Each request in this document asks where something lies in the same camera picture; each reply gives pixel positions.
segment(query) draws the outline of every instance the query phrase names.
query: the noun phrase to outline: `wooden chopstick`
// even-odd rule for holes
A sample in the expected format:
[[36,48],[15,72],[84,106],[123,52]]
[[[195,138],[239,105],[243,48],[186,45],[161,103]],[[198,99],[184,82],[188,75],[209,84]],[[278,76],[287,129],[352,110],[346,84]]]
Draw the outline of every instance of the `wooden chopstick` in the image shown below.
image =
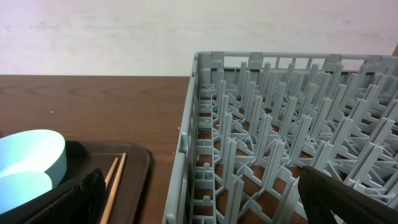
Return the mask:
[[111,169],[109,170],[108,174],[106,175],[106,178],[105,178],[105,190],[108,189],[108,185],[111,182],[111,178],[113,176],[113,172],[114,172],[114,169],[116,168],[116,164],[117,163],[118,163],[118,158],[116,157],[116,158],[114,158],[114,161],[113,161],[113,164],[111,166]]
[[116,198],[116,192],[118,191],[120,178],[122,176],[122,171],[123,171],[125,161],[126,161],[126,153],[123,153],[122,159],[120,160],[120,164],[118,167],[118,171],[116,173],[116,176],[115,176],[113,184],[112,184],[111,192],[109,193],[108,201],[106,202],[106,205],[105,205],[104,213],[102,214],[100,224],[107,224],[109,221],[109,218],[111,216],[112,206],[114,203],[114,199]]

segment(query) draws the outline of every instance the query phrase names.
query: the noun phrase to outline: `tray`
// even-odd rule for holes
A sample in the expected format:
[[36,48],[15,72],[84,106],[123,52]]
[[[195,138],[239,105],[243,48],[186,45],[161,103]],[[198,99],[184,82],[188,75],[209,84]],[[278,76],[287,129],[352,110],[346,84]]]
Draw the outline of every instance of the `tray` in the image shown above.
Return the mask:
[[393,56],[195,54],[163,223],[306,223],[303,166],[396,209],[397,89]]
[[62,182],[81,174],[85,170],[97,167],[100,167],[104,176],[106,176],[114,158],[119,158],[119,165],[124,152],[127,154],[127,158],[109,223],[132,223],[134,221],[150,165],[149,151],[133,143],[66,142],[67,171]]

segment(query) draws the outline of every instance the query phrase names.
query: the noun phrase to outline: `white wall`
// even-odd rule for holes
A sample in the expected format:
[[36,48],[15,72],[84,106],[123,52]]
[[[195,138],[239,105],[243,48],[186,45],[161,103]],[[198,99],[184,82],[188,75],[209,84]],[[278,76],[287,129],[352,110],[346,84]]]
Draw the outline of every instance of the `white wall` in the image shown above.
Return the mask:
[[203,50],[391,54],[396,0],[0,0],[0,73],[189,75]]

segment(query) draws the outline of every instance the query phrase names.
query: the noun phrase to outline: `wooden table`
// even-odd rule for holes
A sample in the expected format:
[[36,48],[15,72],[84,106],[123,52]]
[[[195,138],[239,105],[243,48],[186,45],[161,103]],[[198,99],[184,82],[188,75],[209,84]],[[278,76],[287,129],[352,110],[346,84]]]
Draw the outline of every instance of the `wooden table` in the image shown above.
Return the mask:
[[66,139],[135,142],[154,162],[136,223],[161,223],[188,77],[0,76],[0,137],[52,129]]

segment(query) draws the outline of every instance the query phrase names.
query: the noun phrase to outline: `blue bowl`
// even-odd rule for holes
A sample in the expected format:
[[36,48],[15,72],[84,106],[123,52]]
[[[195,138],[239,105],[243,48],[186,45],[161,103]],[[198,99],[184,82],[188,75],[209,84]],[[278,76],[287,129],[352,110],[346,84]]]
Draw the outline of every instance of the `blue bowl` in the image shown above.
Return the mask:
[[20,172],[0,177],[0,214],[16,208],[52,188],[43,172]]
[[65,140],[58,132],[31,130],[0,139],[0,177],[18,172],[45,172],[52,185],[57,186],[66,170]]

